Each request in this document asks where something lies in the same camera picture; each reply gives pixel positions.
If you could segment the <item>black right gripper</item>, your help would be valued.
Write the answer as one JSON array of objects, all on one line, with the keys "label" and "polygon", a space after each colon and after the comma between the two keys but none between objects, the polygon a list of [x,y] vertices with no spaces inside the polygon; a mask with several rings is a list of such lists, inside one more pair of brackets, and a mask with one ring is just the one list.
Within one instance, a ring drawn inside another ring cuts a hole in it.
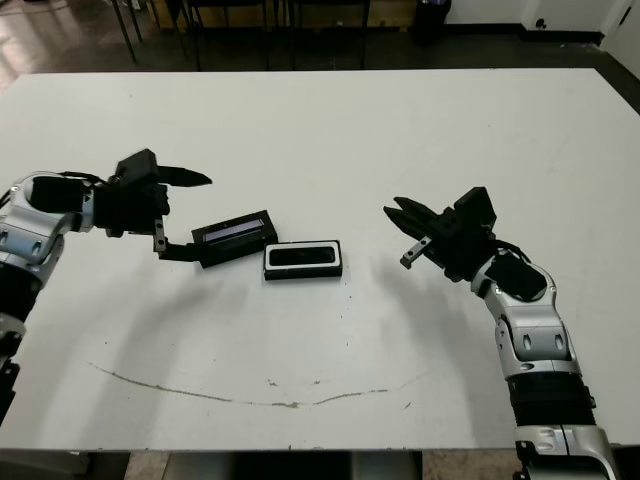
[{"label": "black right gripper", "polygon": [[421,256],[441,268],[453,282],[470,281],[497,250],[491,205],[454,205],[437,214],[408,197],[394,198],[398,208],[384,206],[389,220],[417,242],[401,257],[407,269]]}]

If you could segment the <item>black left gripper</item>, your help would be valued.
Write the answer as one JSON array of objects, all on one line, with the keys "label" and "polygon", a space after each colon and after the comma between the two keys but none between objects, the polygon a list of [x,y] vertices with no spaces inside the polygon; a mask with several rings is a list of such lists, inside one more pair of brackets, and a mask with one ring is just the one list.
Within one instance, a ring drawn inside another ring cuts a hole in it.
[{"label": "black left gripper", "polygon": [[[191,188],[213,183],[207,175],[182,167],[159,166],[158,172],[158,182],[162,184],[113,183],[96,187],[93,225],[111,238],[120,238],[125,233],[155,236],[162,217],[170,211],[166,185]],[[173,244],[160,239],[158,256],[166,261],[199,262],[204,258],[204,250],[198,244]]]}]

